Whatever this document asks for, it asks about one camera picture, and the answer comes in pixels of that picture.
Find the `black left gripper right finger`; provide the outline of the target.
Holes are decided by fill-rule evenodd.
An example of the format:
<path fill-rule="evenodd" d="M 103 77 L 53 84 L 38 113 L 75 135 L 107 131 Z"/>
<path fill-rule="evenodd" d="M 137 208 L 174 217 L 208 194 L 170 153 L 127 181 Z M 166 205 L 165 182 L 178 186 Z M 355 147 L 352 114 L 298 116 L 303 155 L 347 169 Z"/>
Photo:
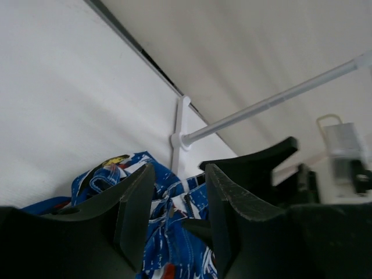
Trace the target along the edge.
<path fill-rule="evenodd" d="M 370 278 L 371 204 L 277 208 L 205 170 L 219 278 Z"/>

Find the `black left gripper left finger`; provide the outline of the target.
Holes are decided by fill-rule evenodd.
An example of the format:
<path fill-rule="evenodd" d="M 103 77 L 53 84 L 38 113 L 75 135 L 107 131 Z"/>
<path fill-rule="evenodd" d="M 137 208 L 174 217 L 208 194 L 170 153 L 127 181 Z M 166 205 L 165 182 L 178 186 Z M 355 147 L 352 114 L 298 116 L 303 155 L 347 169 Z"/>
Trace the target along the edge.
<path fill-rule="evenodd" d="M 142 269 L 154 181 L 146 164 L 54 214 L 2 207 L 1 277 L 134 278 Z"/>

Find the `blue white red patterned trousers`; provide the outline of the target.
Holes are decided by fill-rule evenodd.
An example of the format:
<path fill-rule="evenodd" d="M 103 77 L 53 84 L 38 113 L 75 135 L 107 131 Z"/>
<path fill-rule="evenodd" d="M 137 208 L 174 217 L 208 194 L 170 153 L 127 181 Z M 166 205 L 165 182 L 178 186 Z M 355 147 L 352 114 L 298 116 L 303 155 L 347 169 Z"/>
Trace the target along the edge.
<path fill-rule="evenodd" d="M 36 215 L 76 206 L 118 184 L 141 166 L 155 169 L 142 270 L 137 278 L 217 278 L 214 253 L 182 226 L 186 219 L 207 220 L 204 174 L 178 178 L 147 151 L 110 158 L 74 179 L 71 196 L 47 199 L 23 208 Z"/>

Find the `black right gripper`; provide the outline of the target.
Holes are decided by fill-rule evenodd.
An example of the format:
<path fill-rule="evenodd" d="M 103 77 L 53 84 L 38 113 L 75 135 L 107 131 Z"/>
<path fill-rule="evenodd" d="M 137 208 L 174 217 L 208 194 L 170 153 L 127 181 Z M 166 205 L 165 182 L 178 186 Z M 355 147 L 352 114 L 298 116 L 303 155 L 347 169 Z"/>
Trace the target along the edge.
<path fill-rule="evenodd" d="M 215 164 L 227 177 L 273 205 L 362 204 L 371 202 L 371 170 L 363 162 L 325 163 L 315 170 L 300 164 L 277 185 L 273 170 L 298 151 L 298 140 L 288 137 L 262 151 L 236 158 L 204 161 L 202 171 Z"/>

